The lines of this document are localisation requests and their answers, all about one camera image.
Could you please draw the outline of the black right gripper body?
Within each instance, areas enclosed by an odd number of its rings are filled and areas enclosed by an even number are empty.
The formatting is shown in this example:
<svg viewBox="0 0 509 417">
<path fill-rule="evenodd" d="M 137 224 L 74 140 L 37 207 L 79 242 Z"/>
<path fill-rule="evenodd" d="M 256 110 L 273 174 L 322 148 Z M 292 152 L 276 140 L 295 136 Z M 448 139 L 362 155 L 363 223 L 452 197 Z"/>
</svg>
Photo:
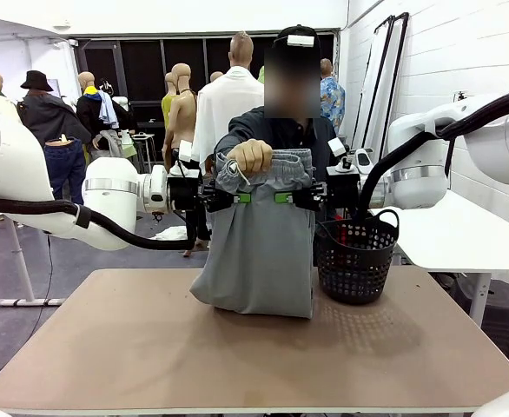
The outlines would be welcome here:
<svg viewBox="0 0 509 417">
<path fill-rule="evenodd" d="M 322 182 L 326 190 L 323 201 L 319 204 L 320 211 L 330 209 L 345 209 L 348 213 L 355 213 L 360 194 L 360 175 L 355 173 L 322 174 L 316 176 L 317 182 Z"/>
</svg>

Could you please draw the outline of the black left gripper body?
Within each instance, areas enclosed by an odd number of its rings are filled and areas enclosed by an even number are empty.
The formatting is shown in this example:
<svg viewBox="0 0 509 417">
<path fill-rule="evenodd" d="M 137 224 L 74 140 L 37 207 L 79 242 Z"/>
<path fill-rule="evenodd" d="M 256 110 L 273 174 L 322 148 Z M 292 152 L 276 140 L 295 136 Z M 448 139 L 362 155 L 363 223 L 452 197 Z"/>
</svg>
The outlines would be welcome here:
<svg viewBox="0 0 509 417">
<path fill-rule="evenodd" d="M 174 211 L 195 211 L 206 208 L 215 190 L 213 181 L 202 178 L 170 175 L 167 180 L 169 203 Z"/>
</svg>

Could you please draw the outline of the person's right hand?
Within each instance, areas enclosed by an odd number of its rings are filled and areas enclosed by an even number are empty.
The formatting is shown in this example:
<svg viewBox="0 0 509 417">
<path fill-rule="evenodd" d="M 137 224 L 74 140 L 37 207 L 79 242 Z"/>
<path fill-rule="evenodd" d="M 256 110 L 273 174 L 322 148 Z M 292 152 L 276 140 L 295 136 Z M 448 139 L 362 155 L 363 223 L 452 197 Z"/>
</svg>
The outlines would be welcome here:
<svg viewBox="0 0 509 417">
<path fill-rule="evenodd" d="M 236 161 L 244 175 L 257 175 L 270 168 L 273 149 L 262 140 L 249 139 L 234 146 L 227 158 Z"/>
</svg>

